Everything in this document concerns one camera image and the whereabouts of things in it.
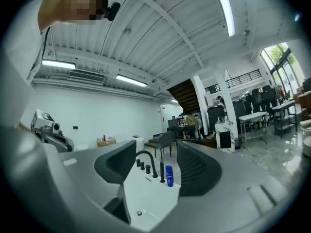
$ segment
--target wooden stairs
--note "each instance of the wooden stairs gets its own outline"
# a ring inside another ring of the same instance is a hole
[[[185,114],[200,112],[199,101],[196,96],[195,88],[191,80],[186,80],[168,91],[178,101],[179,105],[184,109]]]

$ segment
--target white pillar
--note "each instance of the white pillar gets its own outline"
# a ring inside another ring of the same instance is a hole
[[[233,122],[232,132],[234,134],[234,137],[238,138],[238,125],[237,125],[237,120],[235,117],[235,112],[234,112],[234,107],[233,107],[233,103],[231,100],[230,92],[229,92],[227,85],[225,83],[225,79],[222,76],[217,65],[214,66],[213,71],[214,71],[215,78],[218,82],[218,85],[220,87],[222,97],[225,101],[225,107],[227,109],[228,120]]]
[[[196,96],[197,96],[198,101],[199,101],[200,112],[201,112],[201,116],[202,116],[202,124],[203,124],[203,128],[204,128],[204,134],[207,135],[209,126],[208,126],[207,101],[206,101],[206,97],[205,97],[205,89],[204,89],[204,86],[203,86],[201,79],[198,75],[191,78],[191,81],[193,83],[195,93],[196,93]]]

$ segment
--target white ceiling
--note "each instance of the white ceiling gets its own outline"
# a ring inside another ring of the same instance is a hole
[[[281,0],[230,0],[235,32],[228,37],[218,0],[108,0],[121,8],[113,22],[55,25],[45,58],[74,62],[105,75],[104,87],[131,96],[170,97],[166,89],[234,56],[298,38],[294,12]],[[243,32],[249,29],[250,35]],[[42,67],[36,78],[57,85],[55,74],[68,70]],[[139,87],[116,80],[117,74],[145,82]],[[75,86],[70,81],[68,86]]]

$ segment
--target trash bin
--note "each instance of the trash bin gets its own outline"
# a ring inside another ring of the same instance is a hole
[[[139,152],[145,149],[144,138],[140,136],[133,136],[133,140],[136,141],[136,152]]]

